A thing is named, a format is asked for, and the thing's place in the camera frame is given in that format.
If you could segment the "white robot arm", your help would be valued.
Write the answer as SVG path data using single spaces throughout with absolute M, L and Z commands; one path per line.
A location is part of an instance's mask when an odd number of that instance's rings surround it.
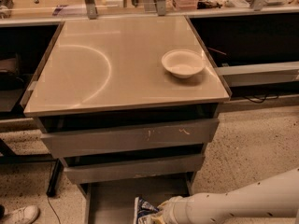
M 233 217 L 298 217 L 299 169 L 226 193 L 176 196 L 159 206 L 135 200 L 134 224 L 223 224 Z

